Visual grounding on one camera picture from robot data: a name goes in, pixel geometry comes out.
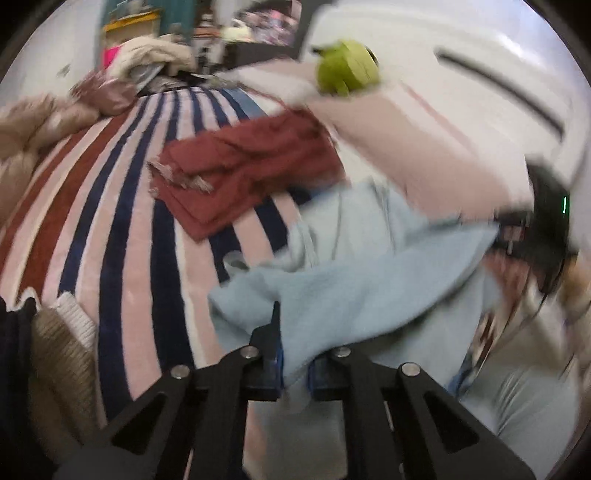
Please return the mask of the right hand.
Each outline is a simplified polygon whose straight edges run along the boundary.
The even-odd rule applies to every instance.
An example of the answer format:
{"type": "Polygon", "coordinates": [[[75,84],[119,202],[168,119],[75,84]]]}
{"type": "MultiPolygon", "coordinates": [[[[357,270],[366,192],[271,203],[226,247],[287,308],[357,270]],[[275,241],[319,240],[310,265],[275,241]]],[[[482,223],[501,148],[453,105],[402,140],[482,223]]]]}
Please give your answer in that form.
{"type": "Polygon", "coordinates": [[[590,309],[590,267],[581,259],[568,264],[561,276],[559,303],[568,323],[583,318],[590,309]]]}

